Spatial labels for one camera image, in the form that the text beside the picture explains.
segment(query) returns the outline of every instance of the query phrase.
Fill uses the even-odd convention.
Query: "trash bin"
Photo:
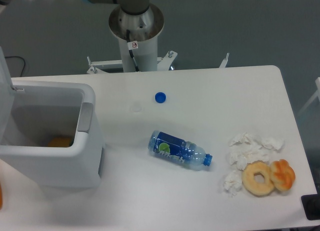
[[[0,48],[0,159],[39,185],[91,188],[101,181],[104,149],[89,85],[12,83]]]

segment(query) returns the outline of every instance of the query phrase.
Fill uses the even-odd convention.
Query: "orange object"
[[[285,159],[272,162],[270,170],[270,179],[278,190],[287,191],[291,189],[296,180],[296,174]]]
[[[72,139],[70,137],[55,137],[48,143],[48,147],[68,148],[71,146],[71,142]]]

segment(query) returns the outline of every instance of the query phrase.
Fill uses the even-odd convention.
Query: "warning sticker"
[[[138,41],[128,42],[127,44],[129,50],[136,50],[138,48]]]

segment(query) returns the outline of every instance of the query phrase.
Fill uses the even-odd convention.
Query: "gray floor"
[[[320,0],[151,0],[165,27],[158,55],[178,52],[176,69],[276,65],[296,114],[320,77]],[[113,5],[81,0],[14,0],[0,15],[0,46],[26,59],[26,76],[84,74],[92,61],[120,59],[108,28]],[[22,61],[8,60],[12,76]],[[299,130],[312,170],[320,167],[320,105]]]

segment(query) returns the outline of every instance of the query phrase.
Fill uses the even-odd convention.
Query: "blue bottle label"
[[[186,142],[183,139],[160,132],[156,138],[153,151],[184,163],[185,159],[182,157],[182,149],[185,145]]]

